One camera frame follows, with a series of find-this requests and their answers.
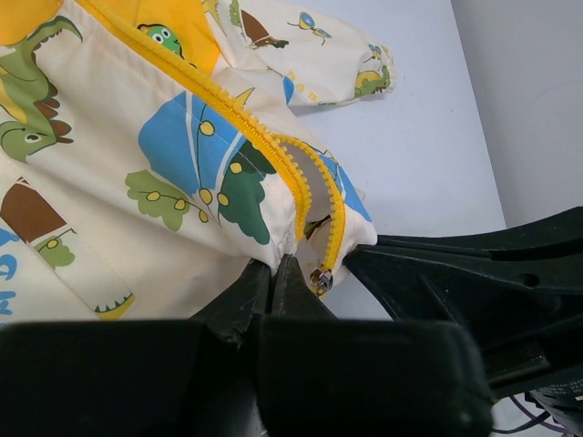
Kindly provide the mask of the yellow hooded dinosaur print jacket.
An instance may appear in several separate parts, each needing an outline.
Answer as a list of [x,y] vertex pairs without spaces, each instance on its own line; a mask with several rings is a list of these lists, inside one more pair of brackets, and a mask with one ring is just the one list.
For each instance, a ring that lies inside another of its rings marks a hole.
[[281,1],[1,4],[1,323],[187,318],[257,260],[319,297],[377,233],[294,115],[389,49]]

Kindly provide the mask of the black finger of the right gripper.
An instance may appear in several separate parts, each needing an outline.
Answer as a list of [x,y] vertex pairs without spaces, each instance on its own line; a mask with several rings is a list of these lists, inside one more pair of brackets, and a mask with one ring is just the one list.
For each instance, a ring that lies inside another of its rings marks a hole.
[[496,394],[581,389],[581,208],[485,234],[382,235],[343,263],[393,319],[467,330]]

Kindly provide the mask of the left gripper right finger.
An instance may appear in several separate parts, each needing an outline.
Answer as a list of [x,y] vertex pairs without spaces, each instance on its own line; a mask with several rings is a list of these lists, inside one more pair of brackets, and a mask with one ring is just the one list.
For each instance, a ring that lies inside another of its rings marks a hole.
[[254,333],[261,419],[271,436],[487,436],[480,353],[448,322],[340,320],[296,258],[273,280]]

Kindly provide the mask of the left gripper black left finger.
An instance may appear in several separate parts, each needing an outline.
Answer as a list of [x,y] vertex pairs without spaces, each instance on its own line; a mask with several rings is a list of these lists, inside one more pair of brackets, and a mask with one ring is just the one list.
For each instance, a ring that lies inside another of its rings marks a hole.
[[253,261],[186,320],[19,323],[1,331],[4,436],[257,436],[241,346],[270,269]]

